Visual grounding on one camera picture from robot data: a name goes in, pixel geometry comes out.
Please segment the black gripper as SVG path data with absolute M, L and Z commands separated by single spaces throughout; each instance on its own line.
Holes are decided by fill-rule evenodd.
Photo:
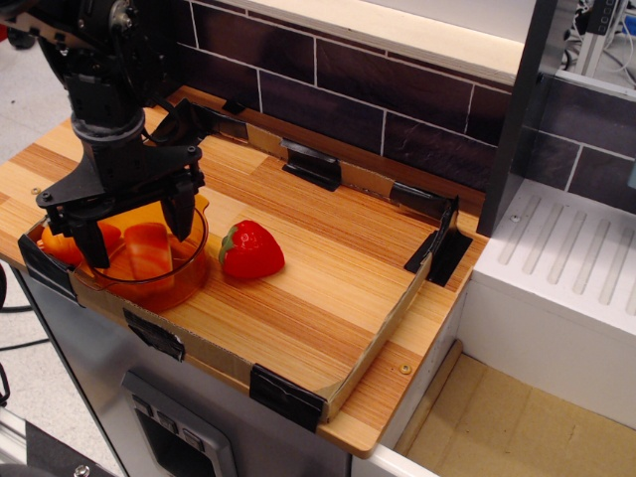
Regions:
M 122 127 L 96 126 L 75 115 L 71 125 L 82 146 L 80 162 L 36 202 L 58 231 L 71 231 L 89 266 L 110 266 L 99 221 L 148 204 L 161 204 L 164 220 L 179 241 L 190 235 L 195 196 L 205 184 L 199 147 L 145 144 L 142 111 Z

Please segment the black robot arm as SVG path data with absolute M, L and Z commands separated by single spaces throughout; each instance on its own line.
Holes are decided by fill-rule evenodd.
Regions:
M 145 107 L 165 106 L 164 49 L 152 20 L 132 1 L 4 1 L 3 25 L 38 41 L 69 95 L 71 125 L 82 146 L 77 167 L 39 194 L 55 235 L 75 240 L 86 262 L 108 268 L 99 222 L 160 203 L 178 240 L 191 232 L 204 186 L 197 146 L 154 139 Z

